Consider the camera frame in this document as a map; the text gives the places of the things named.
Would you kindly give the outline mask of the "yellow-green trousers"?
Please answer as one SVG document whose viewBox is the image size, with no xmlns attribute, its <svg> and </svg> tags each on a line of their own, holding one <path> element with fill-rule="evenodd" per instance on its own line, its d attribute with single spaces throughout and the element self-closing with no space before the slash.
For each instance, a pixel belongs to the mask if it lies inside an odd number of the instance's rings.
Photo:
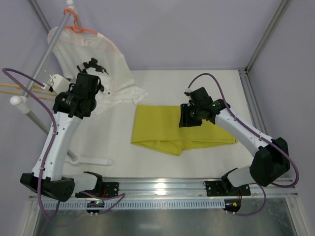
<svg viewBox="0 0 315 236">
<path fill-rule="evenodd" d="M 179 127 L 180 107 L 138 105 L 131 143 L 143 148 L 179 156 L 185 150 L 238 143 L 222 128 L 204 121 L 201 126 Z"/>
</svg>

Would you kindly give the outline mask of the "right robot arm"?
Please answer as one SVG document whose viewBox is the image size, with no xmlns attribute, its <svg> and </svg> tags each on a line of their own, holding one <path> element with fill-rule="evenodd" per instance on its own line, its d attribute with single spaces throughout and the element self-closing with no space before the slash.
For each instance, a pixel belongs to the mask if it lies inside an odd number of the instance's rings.
<svg viewBox="0 0 315 236">
<path fill-rule="evenodd" d="M 186 89 L 187 104 L 180 105 L 179 127 L 201 126 L 204 120 L 233 135 L 252 155 L 249 166 L 235 168 L 221 177 L 227 195 L 236 194 L 248 184 L 268 186 L 290 170 L 288 146 L 283 138 L 274 139 L 239 118 L 224 98 L 213 100 L 204 87 Z"/>
</svg>

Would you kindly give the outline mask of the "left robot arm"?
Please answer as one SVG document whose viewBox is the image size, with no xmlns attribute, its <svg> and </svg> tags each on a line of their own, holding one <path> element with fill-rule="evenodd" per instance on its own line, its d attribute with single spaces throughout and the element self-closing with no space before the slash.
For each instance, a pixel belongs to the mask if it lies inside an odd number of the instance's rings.
<svg viewBox="0 0 315 236">
<path fill-rule="evenodd" d="M 100 90 L 100 78 L 78 73 L 75 83 L 61 92 L 53 106 L 53 121 L 43 151 L 30 173 L 23 173 L 20 182 L 39 195 L 66 202 L 72 194 L 87 191 L 102 193 L 102 175 L 83 172 L 65 176 L 63 166 L 72 138 L 83 118 L 96 108 L 95 96 Z"/>
</svg>

